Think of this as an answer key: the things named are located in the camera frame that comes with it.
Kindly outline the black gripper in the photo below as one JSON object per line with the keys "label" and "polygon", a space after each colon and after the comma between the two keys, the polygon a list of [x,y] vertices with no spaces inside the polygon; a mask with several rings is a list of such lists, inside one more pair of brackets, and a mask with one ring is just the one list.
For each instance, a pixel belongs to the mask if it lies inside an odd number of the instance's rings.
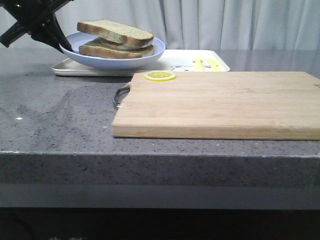
{"label": "black gripper", "polygon": [[16,23],[0,36],[0,43],[9,47],[24,34],[38,42],[63,52],[61,47],[73,51],[56,17],[56,11],[69,0],[2,0],[3,7]]}

